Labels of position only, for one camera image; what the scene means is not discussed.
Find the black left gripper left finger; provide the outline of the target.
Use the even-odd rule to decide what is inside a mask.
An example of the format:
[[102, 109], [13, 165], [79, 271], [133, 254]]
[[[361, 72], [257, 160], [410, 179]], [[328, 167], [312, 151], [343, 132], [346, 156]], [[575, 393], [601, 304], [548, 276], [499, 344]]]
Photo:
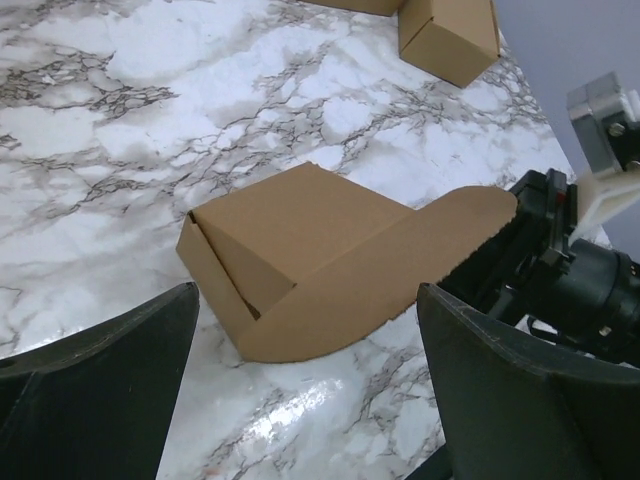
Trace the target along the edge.
[[198, 314], [184, 283], [2, 359], [2, 478], [155, 478]]

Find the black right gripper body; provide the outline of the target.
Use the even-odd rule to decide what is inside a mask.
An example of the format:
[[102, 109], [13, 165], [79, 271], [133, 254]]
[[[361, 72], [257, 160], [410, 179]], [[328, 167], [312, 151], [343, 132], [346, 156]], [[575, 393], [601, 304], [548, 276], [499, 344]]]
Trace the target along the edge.
[[612, 363], [639, 362], [639, 265], [569, 240], [577, 187], [564, 173], [528, 171], [510, 189], [515, 217], [440, 287], [510, 326]]

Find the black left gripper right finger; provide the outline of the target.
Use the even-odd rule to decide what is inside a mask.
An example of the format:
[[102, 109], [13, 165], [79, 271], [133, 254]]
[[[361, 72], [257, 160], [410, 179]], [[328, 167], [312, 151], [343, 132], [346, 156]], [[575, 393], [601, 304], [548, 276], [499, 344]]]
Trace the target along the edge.
[[432, 284], [417, 313], [452, 479], [635, 479], [639, 373], [507, 326]]

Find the brown cardboard box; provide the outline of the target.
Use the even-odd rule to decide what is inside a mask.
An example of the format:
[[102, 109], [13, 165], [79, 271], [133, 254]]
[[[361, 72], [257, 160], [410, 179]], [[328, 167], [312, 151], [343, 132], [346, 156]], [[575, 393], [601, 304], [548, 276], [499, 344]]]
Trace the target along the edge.
[[494, 186], [412, 209], [304, 163], [189, 211], [176, 250], [244, 361], [293, 363], [402, 314], [516, 209]]

